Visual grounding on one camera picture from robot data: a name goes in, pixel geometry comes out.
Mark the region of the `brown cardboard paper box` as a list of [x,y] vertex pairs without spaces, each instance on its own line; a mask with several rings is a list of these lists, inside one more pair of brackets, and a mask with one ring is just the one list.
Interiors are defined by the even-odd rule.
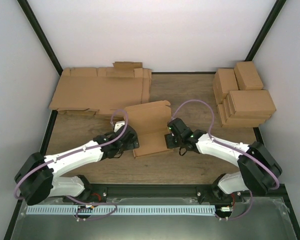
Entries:
[[128,124],[136,131],[139,147],[133,150],[136,159],[169,152],[165,135],[172,117],[171,103],[167,100],[125,107]]

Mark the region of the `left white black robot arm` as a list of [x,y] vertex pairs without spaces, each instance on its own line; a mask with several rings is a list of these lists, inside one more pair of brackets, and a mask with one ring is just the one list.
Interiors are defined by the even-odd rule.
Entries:
[[62,196],[87,202],[93,191],[88,179],[80,174],[73,177],[65,174],[84,165],[120,158],[123,152],[138,147],[137,132],[124,122],[117,123],[112,132],[98,135],[74,149],[53,155],[31,154],[14,177],[16,190],[29,206]]

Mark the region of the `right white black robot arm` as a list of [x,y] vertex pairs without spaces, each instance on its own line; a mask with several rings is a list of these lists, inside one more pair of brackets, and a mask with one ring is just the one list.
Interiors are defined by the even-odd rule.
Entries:
[[221,174],[213,182],[211,192],[215,200],[222,202],[230,194],[244,191],[265,196],[270,190],[279,188],[282,168],[262,143],[235,143],[217,138],[210,132],[192,131],[180,118],[171,120],[167,127],[170,132],[164,136],[166,146],[178,148],[180,156],[195,152],[238,167],[238,172]]

